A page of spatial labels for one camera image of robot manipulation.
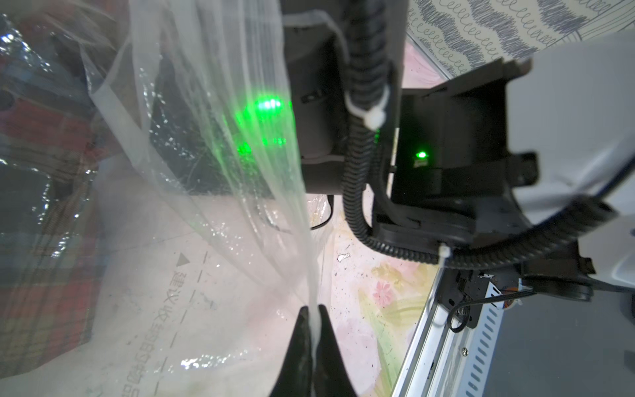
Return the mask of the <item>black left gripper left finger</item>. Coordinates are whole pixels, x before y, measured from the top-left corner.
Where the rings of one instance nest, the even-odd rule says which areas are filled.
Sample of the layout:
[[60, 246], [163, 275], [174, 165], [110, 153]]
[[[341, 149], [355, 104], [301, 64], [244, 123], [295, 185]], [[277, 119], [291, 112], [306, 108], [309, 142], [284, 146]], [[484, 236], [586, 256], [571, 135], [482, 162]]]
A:
[[287, 352], [270, 397], [309, 397], [312, 393], [312, 357], [309, 308], [300, 309]]

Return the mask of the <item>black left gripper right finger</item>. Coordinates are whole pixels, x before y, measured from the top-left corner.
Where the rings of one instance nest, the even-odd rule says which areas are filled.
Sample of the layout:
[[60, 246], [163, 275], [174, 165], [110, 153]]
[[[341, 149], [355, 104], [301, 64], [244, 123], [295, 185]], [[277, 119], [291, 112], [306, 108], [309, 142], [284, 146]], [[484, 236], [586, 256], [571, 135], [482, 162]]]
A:
[[321, 332], [315, 353], [314, 391], [317, 397], [356, 397], [342, 360], [335, 332], [323, 304], [318, 306]]

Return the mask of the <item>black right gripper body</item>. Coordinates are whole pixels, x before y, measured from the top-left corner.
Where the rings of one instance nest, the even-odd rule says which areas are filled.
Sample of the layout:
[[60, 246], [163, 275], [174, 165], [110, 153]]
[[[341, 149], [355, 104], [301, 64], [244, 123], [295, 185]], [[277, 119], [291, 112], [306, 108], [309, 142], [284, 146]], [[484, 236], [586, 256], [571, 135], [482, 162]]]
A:
[[[340, 195], [348, 139], [345, 73], [334, 33], [326, 26], [284, 28], [301, 170], [307, 193]], [[228, 186], [219, 162], [196, 136], [182, 98], [150, 132], [150, 143], [177, 180], [195, 195], [220, 194]]]

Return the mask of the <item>clear plastic vacuum bag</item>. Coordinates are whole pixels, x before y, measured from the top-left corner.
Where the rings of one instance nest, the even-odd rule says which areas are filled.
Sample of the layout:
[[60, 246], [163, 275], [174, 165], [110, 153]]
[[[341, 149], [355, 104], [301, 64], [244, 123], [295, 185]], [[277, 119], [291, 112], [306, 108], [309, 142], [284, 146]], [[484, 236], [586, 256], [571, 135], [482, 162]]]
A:
[[298, 181], [260, 198], [286, 231], [254, 235], [234, 194], [186, 190], [150, 143], [175, 110], [160, 77], [165, 10], [178, 1], [119, 1], [108, 70], [84, 55], [89, 95], [121, 147], [95, 181], [105, 268], [93, 335], [32, 372], [1, 376], [4, 396], [270, 396], [302, 307], [319, 342], [322, 199]]

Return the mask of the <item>red plaid shirt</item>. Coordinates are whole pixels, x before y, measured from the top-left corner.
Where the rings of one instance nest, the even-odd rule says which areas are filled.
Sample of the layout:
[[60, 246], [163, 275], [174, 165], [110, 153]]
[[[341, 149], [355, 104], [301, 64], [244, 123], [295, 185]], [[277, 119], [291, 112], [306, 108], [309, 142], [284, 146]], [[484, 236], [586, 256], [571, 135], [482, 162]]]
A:
[[1, 4], [1, 376], [88, 343], [105, 268], [95, 181], [121, 147], [83, 57], [108, 70], [119, 1]]

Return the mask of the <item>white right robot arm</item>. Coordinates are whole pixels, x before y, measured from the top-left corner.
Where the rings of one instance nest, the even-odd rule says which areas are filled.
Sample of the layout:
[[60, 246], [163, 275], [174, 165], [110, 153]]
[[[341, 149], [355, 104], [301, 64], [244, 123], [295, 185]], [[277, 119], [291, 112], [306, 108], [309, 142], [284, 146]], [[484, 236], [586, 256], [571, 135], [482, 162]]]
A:
[[589, 299], [634, 219], [634, 34], [497, 59], [402, 89], [403, 1], [178, 1], [160, 77], [208, 167], [261, 240], [260, 198], [340, 195], [370, 250], [454, 273], [513, 269], [520, 299]]

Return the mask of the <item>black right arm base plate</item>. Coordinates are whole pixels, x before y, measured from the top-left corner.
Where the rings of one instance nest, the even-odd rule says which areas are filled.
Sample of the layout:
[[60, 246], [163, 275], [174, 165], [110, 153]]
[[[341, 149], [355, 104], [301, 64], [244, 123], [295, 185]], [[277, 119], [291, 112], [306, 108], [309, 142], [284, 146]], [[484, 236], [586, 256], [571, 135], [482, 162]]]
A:
[[514, 277], [446, 269], [443, 271], [434, 301], [450, 311], [464, 301], [509, 294], [518, 289], [519, 280]]

